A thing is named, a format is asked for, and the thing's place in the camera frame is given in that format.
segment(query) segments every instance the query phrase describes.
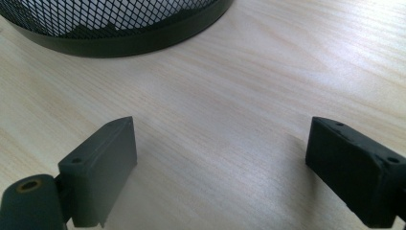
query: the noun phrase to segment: black plastic part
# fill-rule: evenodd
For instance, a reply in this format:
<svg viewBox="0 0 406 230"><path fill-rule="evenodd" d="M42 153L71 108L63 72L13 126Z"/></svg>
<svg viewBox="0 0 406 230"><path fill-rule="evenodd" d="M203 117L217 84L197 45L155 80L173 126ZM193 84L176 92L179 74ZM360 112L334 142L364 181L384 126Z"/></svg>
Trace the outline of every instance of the black plastic part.
<svg viewBox="0 0 406 230"><path fill-rule="evenodd" d="M212 25L233 0L217 0L205 10L157 30L136 35L97 39L71 39L37 34L11 23L28 39L68 55L116 58L161 50L198 34Z"/></svg>
<svg viewBox="0 0 406 230"><path fill-rule="evenodd" d="M342 123L313 118L306 164L370 228L390 228L406 206L406 159Z"/></svg>
<svg viewBox="0 0 406 230"><path fill-rule="evenodd" d="M62 186L74 188L72 220L76 227L104 225L137 164L132 118L100 128L59 162Z"/></svg>
<svg viewBox="0 0 406 230"><path fill-rule="evenodd" d="M66 230L104 225L137 164L132 118L110 122L59 162L60 175L35 175L3 194L2 230Z"/></svg>
<svg viewBox="0 0 406 230"><path fill-rule="evenodd" d="M3 193L0 229L66 230L54 178L39 174L12 184Z"/></svg>

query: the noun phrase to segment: light wood surface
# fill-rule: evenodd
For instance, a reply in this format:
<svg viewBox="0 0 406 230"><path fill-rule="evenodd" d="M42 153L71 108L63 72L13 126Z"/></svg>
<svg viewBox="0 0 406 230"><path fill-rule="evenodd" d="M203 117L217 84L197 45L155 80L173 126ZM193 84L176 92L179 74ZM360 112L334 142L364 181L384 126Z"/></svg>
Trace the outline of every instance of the light wood surface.
<svg viewBox="0 0 406 230"><path fill-rule="evenodd" d="M133 117L139 164L105 229L367 229L305 165L311 117L406 154L404 1L236 0L192 39L110 59L1 17L0 67L1 193Z"/></svg>

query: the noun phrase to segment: mesh basket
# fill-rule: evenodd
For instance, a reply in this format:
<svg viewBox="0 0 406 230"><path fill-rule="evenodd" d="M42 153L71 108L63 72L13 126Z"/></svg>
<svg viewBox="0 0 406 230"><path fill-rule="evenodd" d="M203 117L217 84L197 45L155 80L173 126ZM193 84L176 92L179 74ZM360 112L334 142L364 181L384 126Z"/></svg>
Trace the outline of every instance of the mesh basket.
<svg viewBox="0 0 406 230"><path fill-rule="evenodd" d="M168 47L215 22L232 0L2 0L23 35L79 56L118 57Z"/></svg>

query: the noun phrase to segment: bracket hole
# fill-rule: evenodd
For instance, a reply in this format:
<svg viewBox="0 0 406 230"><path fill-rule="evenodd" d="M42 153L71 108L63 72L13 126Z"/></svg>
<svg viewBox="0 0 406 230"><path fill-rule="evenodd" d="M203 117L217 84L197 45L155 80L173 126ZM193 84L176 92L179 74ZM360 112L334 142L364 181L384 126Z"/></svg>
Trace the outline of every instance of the bracket hole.
<svg viewBox="0 0 406 230"><path fill-rule="evenodd" d="M396 159L396 158L388 157L387 159L388 159L388 161L391 162L391 163L395 163L395 164L399 163L399 160Z"/></svg>

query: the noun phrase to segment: wood grain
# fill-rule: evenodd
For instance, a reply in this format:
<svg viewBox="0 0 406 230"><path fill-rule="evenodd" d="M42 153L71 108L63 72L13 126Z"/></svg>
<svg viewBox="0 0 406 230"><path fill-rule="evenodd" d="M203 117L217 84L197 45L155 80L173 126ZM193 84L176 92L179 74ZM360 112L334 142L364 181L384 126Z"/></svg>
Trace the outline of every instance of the wood grain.
<svg viewBox="0 0 406 230"><path fill-rule="evenodd" d="M322 116L406 155L405 12L236 0L192 39L111 59L50 51L1 18L0 192L57 175L100 126L132 116L139 164L105 229L367 229L305 165L306 142Z"/></svg>

